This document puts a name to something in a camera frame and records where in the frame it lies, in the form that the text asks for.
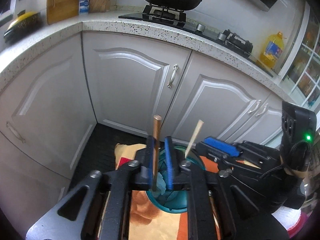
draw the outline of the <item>dark floor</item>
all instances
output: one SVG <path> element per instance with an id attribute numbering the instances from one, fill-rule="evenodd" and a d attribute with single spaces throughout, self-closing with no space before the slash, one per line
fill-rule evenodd
<path id="1" fill-rule="evenodd" d="M 92 170 L 113 171 L 116 161 L 114 150 L 117 143 L 127 145 L 145 144 L 146 138 L 97 123 L 84 148 L 69 189 L 73 188 Z"/>

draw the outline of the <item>stove knob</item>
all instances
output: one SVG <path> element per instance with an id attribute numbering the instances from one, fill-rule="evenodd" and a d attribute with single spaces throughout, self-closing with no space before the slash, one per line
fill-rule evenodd
<path id="1" fill-rule="evenodd" d="M 204 29 L 205 29 L 205 26 L 202 25 L 202 24 L 200 24 L 200 23 L 198 23 L 196 30 L 197 30 L 198 32 L 203 33 L 203 32 L 204 32 Z"/>
<path id="2" fill-rule="evenodd" d="M 227 36 L 223 33 L 218 33 L 218 39 L 221 41 L 225 41 L 227 38 Z"/>

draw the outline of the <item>yellow pot lid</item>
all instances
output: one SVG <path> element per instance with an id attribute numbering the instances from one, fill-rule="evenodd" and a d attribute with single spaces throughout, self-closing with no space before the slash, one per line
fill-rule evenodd
<path id="1" fill-rule="evenodd" d="M 27 12 L 27 13 L 25 13 L 25 14 L 22 14 L 21 16 L 19 16 L 17 19 L 15 19 L 15 20 L 9 25 L 8 30 L 9 30 L 12 26 L 16 25 L 17 23 L 22 22 L 24 19 L 26 19 L 26 18 L 28 18 L 28 17 L 30 17 L 30 16 L 32 16 L 32 15 L 35 15 L 35 14 L 37 14 L 37 12 Z"/>

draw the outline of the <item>gas stove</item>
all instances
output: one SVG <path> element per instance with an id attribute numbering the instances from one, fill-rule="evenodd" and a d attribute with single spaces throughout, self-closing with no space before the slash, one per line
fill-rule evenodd
<path id="1" fill-rule="evenodd" d="M 183 11 L 150 4 L 144 8 L 142 13 L 121 15 L 119 18 L 153 22 L 184 30 L 218 43 L 242 57 L 247 58 L 252 63 L 255 63 L 254 58 L 252 59 L 251 56 L 253 48 L 252 43 L 242 39 L 239 35 L 232 33 L 230 30 L 225 30 L 223 33 L 216 33 L 205 28 L 202 24 L 196 25 L 187 23 L 186 14 Z"/>

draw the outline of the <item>blue and white package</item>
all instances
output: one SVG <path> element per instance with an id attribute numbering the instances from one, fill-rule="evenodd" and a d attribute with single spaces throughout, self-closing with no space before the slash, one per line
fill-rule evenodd
<path id="1" fill-rule="evenodd" d="M 89 13 L 89 0 L 79 0 L 79 15 Z"/>

